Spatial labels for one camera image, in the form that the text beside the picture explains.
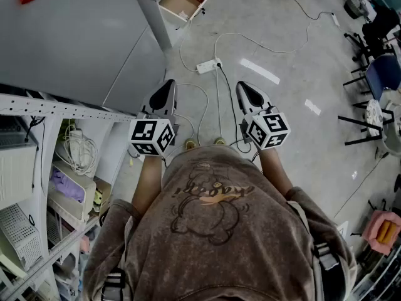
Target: brown t-shirt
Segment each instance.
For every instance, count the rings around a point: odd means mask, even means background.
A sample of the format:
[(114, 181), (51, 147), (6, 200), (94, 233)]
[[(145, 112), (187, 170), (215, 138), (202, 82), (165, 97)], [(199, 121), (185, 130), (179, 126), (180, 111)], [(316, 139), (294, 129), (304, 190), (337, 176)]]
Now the brown t-shirt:
[[(321, 209), (296, 187), (286, 198), (304, 209), (313, 237), (355, 268)], [(130, 216), (135, 231), (125, 247)], [(112, 204), (85, 269), (84, 300), (94, 299), (124, 249), (134, 300), (315, 299), (313, 243), (304, 224), (261, 172), (230, 147), (177, 156), (142, 219), (131, 204)]]

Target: blue chair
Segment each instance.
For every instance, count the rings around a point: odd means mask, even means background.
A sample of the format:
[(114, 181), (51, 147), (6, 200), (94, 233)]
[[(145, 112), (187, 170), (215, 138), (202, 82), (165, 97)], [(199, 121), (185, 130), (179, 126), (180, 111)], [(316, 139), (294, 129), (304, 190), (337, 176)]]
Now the blue chair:
[[(366, 67), (361, 67), (357, 70), (362, 71)], [(369, 89), (361, 94), (372, 93), (375, 100), (380, 100), (384, 90), (397, 90), (401, 86), (401, 67), (398, 59), (394, 55), (381, 55), (374, 59), (366, 69), (364, 75), (343, 84), (347, 86), (359, 80), (366, 79)]]

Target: yellow shoe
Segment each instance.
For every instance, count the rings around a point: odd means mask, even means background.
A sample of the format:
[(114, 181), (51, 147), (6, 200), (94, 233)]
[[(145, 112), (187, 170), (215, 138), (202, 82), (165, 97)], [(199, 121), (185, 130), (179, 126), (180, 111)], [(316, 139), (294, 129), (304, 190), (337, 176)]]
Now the yellow shoe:
[(214, 144), (214, 145), (225, 145), (225, 144), (226, 144), (226, 141), (224, 140), (224, 138), (219, 137), (219, 138), (216, 138), (216, 140), (214, 141), (213, 144)]
[(196, 147), (196, 143), (195, 143), (195, 140), (193, 138), (188, 138), (185, 141), (185, 149), (186, 150), (193, 149), (195, 147)]

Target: forearm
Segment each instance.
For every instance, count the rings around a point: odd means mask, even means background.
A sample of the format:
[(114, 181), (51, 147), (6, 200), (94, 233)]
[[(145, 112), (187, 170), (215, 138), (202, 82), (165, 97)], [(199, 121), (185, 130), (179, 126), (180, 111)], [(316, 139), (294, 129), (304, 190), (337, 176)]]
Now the forearm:
[(276, 149), (258, 150), (264, 176), (269, 182), (285, 196), (293, 188)]
[(162, 190), (162, 158), (146, 156), (139, 181), (132, 198), (132, 205), (144, 215)]

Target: sleeve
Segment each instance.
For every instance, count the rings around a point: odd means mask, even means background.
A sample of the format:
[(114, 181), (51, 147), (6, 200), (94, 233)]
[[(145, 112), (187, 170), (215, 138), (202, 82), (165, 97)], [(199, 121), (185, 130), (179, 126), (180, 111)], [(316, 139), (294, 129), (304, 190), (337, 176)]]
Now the sleeve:
[(121, 199), (112, 202), (83, 273), (84, 300), (93, 300), (107, 275), (118, 265), (125, 248), (125, 225), (131, 216), (135, 230), (141, 218), (139, 212)]
[(305, 212), (308, 219), (311, 235), (320, 242), (327, 242), (330, 249), (342, 257), (349, 268), (348, 287), (352, 288), (357, 278), (357, 263), (355, 256), (349, 249), (345, 240), (338, 232), (334, 222), (330, 221), (326, 214), (315, 202), (299, 187), (290, 189), (286, 195), (288, 201), (297, 202)]

